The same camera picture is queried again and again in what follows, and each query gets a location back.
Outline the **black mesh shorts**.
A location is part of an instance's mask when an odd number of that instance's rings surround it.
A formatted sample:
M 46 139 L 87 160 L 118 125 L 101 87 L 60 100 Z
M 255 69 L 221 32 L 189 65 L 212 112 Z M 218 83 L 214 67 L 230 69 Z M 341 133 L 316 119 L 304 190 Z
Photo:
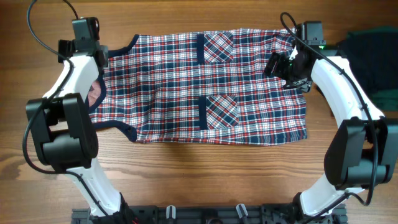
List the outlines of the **black mesh shorts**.
M 355 79 L 381 110 L 397 110 L 397 28 L 377 27 L 352 31 L 336 46 L 315 47 L 341 50 L 349 60 Z

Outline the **plaid sleeveless shirt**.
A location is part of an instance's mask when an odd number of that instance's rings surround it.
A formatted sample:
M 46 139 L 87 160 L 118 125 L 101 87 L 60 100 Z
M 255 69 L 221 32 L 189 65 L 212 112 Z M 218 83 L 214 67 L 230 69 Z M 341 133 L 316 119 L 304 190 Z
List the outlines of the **plaid sleeveless shirt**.
M 293 49 L 283 29 L 137 34 L 110 51 L 85 102 L 96 128 L 118 128 L 132 142 L 303 140 L 303 93 L 264 73 L 272 53 Z

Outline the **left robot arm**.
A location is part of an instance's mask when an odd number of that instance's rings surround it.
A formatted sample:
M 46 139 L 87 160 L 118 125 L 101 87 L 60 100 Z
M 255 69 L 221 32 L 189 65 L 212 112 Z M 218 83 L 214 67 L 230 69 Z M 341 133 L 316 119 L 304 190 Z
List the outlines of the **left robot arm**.
M 79 189 L 90 206 L 92 223 L 132 223 L 133 212 L 97 159 L 98 138 L 85 105 L 108 62 L 108 48 L 99 43 L 97 18 L 75 19 L 72 26 L 75 38 L 58 43 L 58 61 L 64 65 L 58 80 L 42 98 L 26 105 L 26 133 L 32 135 L 40 163 Z

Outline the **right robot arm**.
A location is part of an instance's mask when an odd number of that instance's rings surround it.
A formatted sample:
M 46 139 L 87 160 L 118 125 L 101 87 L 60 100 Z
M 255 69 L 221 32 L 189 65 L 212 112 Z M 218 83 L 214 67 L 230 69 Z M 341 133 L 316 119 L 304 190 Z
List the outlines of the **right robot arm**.
M 273 53 L 264 73 L 285 80 L 285 90 L 308 93 L 316 84 L 327 100 L 338 130 L 324 158 L 323 175 L 297 194 L 296 220 L 329 215 L 350 197 L 364 206 L 374 189 L 392 179 L 397 160 L 397 120 L 387 119 L 355 79 L 340 49 L 328 49 L 320 21 L 306 21 L 288 31 L 295 39 L 291 56 Z

